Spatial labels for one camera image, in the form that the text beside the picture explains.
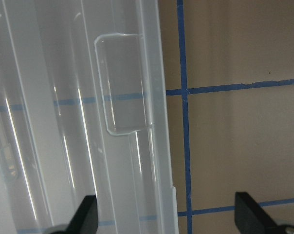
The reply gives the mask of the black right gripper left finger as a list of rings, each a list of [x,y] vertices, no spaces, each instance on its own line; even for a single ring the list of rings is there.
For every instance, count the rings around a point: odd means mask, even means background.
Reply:
[[[71,219],[65,234],[95,234],[98,230],[98,207],[96,195],[83,198]]]

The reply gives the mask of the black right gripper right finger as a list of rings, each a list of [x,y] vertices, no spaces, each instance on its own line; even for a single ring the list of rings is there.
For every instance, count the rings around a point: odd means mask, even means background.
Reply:
[[[268,234],[277,224],[247,193],[235,193],[235,225],[241,234]]]

